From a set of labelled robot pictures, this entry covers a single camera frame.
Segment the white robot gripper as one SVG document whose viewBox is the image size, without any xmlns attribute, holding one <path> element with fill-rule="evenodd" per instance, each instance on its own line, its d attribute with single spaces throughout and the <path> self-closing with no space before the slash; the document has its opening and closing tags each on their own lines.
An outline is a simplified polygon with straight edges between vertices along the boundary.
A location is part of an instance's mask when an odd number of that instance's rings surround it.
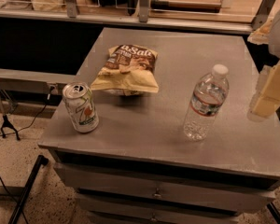
<svg viewBox="0 0 280 224">
<path fill-rule="evenodd" d="M 280 59 L 280 10 L 275 14 L 268 36 L 269 52 Z M 264 65 L 259 73 L 255 92 L 251 98 L 247 118 L 263 122 L 280 106 L 280 61 L 277 65 Z"/>
</svg>

